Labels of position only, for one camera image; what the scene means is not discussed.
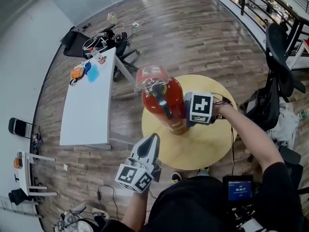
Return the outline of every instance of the round wooden table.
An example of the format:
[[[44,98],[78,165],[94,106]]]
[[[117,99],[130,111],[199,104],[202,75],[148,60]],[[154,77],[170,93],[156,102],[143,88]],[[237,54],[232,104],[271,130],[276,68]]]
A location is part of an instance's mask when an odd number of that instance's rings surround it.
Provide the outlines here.
[[[176,77],[183,88],[183,94],[222,94],[237,109],[231,94],[220,83],[202,75]],[[218,119],[212,125],[195,125],[183,135],[174,135],[161,122],[144,109],[142,116],[143,135],[157,133],[160,136],[159,159],[166,165],[182,170],[195,170],[210,166],[220,160],[232,146],[231,125],[225,119]]]

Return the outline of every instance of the blue object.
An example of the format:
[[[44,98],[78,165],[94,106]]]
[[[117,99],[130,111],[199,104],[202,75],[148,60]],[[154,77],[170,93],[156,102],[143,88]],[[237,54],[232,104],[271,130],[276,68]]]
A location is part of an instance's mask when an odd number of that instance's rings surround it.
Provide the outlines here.
[[[86,64],[85,64],[85,74],[87,74],[88,73],[88,71],[91,69],[91,63],[90,62],[87,62]]]
[[[88,74],[87,74],[88,81],[90,83],[94,82],[98,78],[99,75],[100,75],[100,73],[98,72],[97,65],[93,64],[91,66],[91,69],[88,70]]]

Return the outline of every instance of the orange bag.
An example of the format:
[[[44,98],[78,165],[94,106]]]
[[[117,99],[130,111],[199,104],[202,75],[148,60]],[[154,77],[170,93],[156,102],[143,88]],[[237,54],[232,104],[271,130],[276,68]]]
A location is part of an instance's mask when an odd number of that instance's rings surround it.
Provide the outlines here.
[[[74,85],[79,79],[85,75],[84,67],[76,67],[71,71],[70,85]]]
[[[17,157],[14,159],[14,167],[18,168],[18,169],[22,168],[22,161],[21,161],[21,159],[19,159]]]

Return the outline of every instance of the white table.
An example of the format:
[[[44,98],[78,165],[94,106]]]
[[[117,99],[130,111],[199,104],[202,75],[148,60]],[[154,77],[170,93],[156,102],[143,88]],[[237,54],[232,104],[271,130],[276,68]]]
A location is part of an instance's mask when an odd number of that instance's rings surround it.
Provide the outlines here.
[[[135,87],[135,80],[115,55],[112,48],[102,55],[106,56],[100,65],[94,58],[99,76],[89,82],[87,75],[69,86],[63,109],[60,145],[87,145],[96,148],[111,149],[110,139],[123,143],[135,144],[135,140],[110,131],[110,103],[115,65]]]
[[[24,151],[20,151],[22,155],[22,164],[23,167],[18,169],[18,178],[20,188],[24,191],[27,196],[55,196],[56,192],[30,192],[29,189],[47,189],[44,186],[32,186],[31,178],[30,178],[30,163],[33,163],[34,158],[42,159],[42,160],[51,160],[55,161],[55,158],[44,157],[39,155],[34,155],[30,153],[26,153]]]

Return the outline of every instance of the red fire extinguisher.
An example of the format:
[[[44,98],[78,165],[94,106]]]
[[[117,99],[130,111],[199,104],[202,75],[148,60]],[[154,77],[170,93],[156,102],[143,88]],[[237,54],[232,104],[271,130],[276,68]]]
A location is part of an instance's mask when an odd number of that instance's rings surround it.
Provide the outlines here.
[[[137,72],[136,87],[143,88],[142,101],[171,133],[182,135],[186,127],[183,90],[162,66],[147,66]]]

